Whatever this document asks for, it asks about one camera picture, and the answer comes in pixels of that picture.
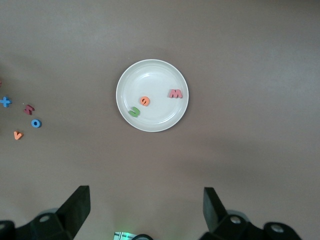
blue letter o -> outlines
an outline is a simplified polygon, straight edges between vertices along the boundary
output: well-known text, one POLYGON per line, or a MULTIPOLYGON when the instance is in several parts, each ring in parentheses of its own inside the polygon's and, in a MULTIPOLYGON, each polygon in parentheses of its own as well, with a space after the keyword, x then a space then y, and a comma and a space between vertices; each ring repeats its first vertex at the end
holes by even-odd
POLYGON ((33 119, 33 120, 31 121, 31 125, 32 125, 32 127, 34 127, 34 128, 40 128, 41 125, 42 125, 42 123, 41 123, 41 121, 38 120, 38 119, 33 119))

gray table surface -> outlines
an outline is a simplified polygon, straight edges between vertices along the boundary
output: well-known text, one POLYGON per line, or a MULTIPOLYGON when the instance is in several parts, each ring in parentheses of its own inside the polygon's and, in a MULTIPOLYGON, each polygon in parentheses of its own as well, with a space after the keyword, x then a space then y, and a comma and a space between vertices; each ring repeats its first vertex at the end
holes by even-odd
POLYGON ((260 228, 319 238, 318 1, 2 0, 0 77, 12 99, 0 106, 0 219, 21 226, 90 185, 76 239, 197 240, 214 187, 260 228), (144 59, 189 87, 181 121, 158 133, 116 104, 121 74, 144 59))

red foam letter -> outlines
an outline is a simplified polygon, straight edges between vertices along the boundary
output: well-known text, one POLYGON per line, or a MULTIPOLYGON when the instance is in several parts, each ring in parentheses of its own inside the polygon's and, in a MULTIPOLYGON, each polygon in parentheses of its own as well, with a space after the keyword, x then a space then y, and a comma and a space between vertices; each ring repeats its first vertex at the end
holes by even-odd
POLYGON ((25 110, 23 110, 26 114, 32 115, 32 111, 34 111, 35 108, 33 106, 27 105, 25 106, 25 110))
POLYGON ((169 98, 181 98, 182 99, 182 93, 180 89, 171 89, 169 93, 169 98))

